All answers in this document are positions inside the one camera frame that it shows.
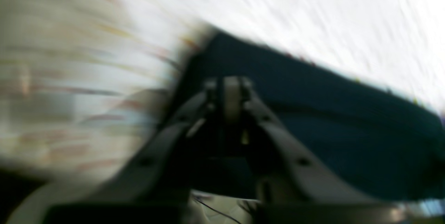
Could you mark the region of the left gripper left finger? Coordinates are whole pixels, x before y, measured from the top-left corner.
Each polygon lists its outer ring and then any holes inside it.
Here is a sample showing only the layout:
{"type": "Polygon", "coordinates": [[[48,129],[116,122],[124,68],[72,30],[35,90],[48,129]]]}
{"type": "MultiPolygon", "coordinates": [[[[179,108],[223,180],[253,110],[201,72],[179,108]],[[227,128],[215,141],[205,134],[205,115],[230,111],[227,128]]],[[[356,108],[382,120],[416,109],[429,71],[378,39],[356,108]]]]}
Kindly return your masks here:
{"type": "Polygon", "coordinates": [[[211,78],[124,168],[91,195],[56,205],[44,224],[188,224],[201,163],[225,154],[224,81],[211,78]]]}

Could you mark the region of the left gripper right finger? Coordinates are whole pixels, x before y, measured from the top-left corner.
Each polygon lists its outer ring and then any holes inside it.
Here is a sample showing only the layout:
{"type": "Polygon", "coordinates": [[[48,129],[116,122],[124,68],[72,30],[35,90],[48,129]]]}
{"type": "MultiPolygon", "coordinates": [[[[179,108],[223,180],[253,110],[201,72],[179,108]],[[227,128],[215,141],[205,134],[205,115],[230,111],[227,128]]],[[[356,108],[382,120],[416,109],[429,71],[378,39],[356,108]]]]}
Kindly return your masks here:
{"type": "Polygon", "coordinates": [[[371,197],[340,179],[294,137],[254,91],[251,81],[224,79],[224,119],[257,175],[252,224],[402,224],[398,204],[371,197]]]}

